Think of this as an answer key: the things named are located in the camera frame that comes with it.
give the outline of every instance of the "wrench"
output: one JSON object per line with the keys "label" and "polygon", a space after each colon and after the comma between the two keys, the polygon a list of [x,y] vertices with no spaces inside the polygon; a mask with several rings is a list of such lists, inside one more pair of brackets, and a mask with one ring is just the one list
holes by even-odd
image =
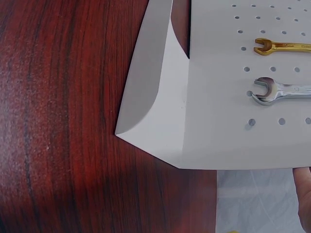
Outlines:
{"label": "wrench", "polygon": [[285,98],[311,98],[311,85],[281,84],[268,77],[256,79],[254,83],[267,87],[265,95],[252,93],[253,99],[262,105],[271,105],[275,101]]}
{"label": "wrench", "polygon": [[311,44],[278,43],[266,38],[257,38],[255,42],[263,45],[262,48],[254,47],[254,51],[262,56],[267,56],[275,51],[311,52]]}

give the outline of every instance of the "dark red wood surface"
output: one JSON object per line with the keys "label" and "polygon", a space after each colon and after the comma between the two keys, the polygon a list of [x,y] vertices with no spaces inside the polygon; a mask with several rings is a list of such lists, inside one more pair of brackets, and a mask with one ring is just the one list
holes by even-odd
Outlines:
{"label": "dark red wood surface", "polygon": [[0,0],[0,232],[215,231],[215,171],[114,136],[147,3]]}

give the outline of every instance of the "white tray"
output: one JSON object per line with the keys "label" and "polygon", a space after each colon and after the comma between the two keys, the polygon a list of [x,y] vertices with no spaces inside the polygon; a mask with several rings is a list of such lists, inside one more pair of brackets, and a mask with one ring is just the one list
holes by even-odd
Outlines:
{"label": "white tray", "polygon": [[191,7],[189,60],[172,28],[172,1],[149,1],[116,135],[179,168],[311,166],[311,100],[261,106],[246,94],[264,92],[253,83],[263,76],[311,84],[311,54],[253,52],[258,37],[311,43],[311,2],[193,0]]}

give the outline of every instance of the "pegboard hole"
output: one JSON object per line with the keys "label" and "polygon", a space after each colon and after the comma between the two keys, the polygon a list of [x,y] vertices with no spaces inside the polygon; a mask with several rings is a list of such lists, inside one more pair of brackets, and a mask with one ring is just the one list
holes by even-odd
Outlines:
{"label": "pegboard hole", "polygon": [[252,97],[253,92],[252,92],[252,91],[248,91],[248,92],[246,93],[246,95],[247,95],[248,97]]}
{"label": "pegboard hole", "polygon": [[248,125],[249,125],[249,126],[254,126],[255,124],[256,124],[255,119],[249,119],[249,120],[248,120]]}
{"label": "pegboard hole", "polygon": [[280,125],[285,125],[285,119],[284,119],[284,118],[280,118],[280,119],[278,120],[278,123],[279,123]]}

